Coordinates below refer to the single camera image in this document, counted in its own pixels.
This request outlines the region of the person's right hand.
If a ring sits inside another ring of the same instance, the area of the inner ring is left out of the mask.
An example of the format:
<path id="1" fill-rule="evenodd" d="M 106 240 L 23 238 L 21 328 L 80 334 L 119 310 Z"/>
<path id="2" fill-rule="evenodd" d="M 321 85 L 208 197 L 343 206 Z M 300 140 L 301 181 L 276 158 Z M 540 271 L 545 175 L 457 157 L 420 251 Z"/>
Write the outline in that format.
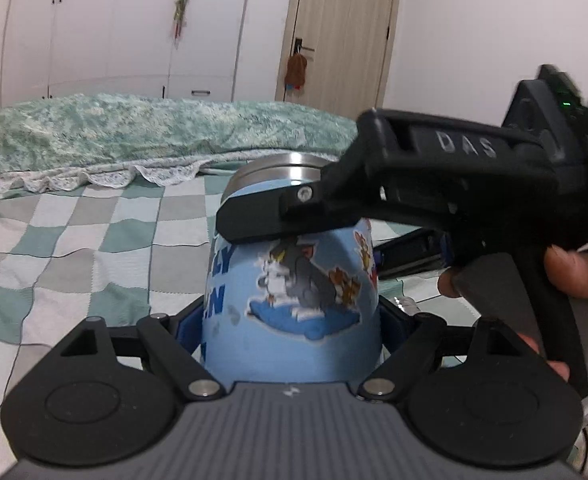
<path id="1" fill-rule="evenodd" d="M 565 295 L 588 300 L 588 252 L 566 252 L 558 246 L 549 246 L 546 250 L 535 247 L 516 252 L 515 261 L 530 260 L 537 272 L 544 269 L 548 282 L 556 286 Z"/>

